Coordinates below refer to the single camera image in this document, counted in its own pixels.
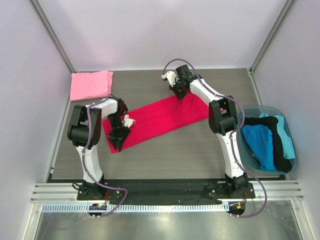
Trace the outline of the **red t shirt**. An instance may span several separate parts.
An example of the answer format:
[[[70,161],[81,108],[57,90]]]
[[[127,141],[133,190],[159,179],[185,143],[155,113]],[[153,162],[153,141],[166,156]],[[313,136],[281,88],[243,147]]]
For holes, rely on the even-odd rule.
[[[122,149],[128,149],[149,139],[164,135],[209,117],[209,107],[198,96],[188,93],[183,99],[170,96],[129,111],[135,120]]]

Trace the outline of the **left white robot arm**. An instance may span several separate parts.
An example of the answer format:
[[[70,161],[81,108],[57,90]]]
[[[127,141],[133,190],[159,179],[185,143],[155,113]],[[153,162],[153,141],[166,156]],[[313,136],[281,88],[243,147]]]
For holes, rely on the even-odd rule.
[[[101,138],[102,122],[109,120],[111,130],[107,140],[111,146],[121,151],[126,138],[131,133],[134,120],[126,117],[128,108],[121,98],[108,95],[90,105],[75,105],[71,114],[67,138],[75,146],[83,169],[82,184],[73,183],[78,191],[78,200],[101,200],[108,189],[98,157],[98,143]]]

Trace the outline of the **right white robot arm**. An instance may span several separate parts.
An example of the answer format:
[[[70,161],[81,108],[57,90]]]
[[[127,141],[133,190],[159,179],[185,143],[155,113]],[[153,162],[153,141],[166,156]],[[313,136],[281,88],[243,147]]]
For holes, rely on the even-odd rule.
[[[182,65],[175,71],[164,72],[161,78],[168,81],[169,89],[178,99],[182,100],[192,93],[207,104],[208,124],[219,140],[224,157],[224,190],[230,198],[243,197],[249,180],[237,144],[238,116],[233,98],[214,90],[201,76],[193,74],[187,65]]]

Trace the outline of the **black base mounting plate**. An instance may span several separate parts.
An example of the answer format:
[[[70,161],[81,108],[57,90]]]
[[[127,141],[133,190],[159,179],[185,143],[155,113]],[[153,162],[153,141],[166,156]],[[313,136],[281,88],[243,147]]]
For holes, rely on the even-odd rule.
[[[122,205],[136,206],[195,206],[220,204],[223,199],[254,199],[252,183],[235,191],[222,178],[191,179],[108,179],[113,189],[99,188],[97,191],[84,187],[83,183],[72,183],[78,191],[79,201],[105,201],[117,205],[127,189],[128,194]]]

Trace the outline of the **folded pink t shirt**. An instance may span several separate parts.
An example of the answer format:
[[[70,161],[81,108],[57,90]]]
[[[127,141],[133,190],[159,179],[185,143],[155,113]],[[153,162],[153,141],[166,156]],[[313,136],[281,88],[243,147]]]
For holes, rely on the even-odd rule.
[[[113,71],[80,72],[71,74],[71,102],[106,97],[112,91]]]

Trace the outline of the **blue t shirt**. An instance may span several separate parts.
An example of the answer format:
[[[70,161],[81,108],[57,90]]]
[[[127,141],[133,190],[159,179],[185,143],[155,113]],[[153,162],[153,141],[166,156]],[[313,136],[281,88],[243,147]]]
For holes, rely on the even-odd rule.
[[[242,129],[244,139],[259,161],[259,169],[277,172],[273,155],[273,135],[271,130],[262,124],[245,125]]]

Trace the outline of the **blue plastic basket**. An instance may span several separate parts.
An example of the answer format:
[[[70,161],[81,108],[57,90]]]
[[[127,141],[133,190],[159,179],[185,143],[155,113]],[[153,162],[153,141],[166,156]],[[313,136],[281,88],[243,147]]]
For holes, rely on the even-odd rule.
[[[238,120],[246,118],[277,119],[276,127],[270,130],[262,124],[244,124],[238,134],[238,147],[242,163],[251,171],[260,174],[292,174],[298,167],[295,146],[284,114],[271,106],[247,105],[244,114],[238,111]]]

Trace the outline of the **turquoise t shirt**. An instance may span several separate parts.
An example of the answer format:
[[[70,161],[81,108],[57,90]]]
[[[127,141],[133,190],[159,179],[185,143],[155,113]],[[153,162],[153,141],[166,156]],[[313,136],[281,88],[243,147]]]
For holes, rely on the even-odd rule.
[[[296,157],[292,139],[285,130],[285,118],[283,116],[269,116],[263,113],[255,121],[258,125],[266,126],[271,130],[274,163],[283,163]]]

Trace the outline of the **black t shirt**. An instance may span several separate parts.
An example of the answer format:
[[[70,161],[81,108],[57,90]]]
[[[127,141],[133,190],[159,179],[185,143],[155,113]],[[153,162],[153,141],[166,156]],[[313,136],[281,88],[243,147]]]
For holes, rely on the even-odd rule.
[[[278,122],[274,116],[245,117],[242,132],[247,145],[259,160],[261,170],[288,173],[292,165],[284,158]]]

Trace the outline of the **aluminium frame rail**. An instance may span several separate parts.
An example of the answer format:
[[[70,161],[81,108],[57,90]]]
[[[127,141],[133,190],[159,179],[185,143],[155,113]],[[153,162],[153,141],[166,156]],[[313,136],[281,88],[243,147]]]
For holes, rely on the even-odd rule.
[[[303,201],[303,193],[296,180],[272,180],[262,182],[269,201]],[[71,183],[37,183],[31,203],[75,202],[77,191]]]

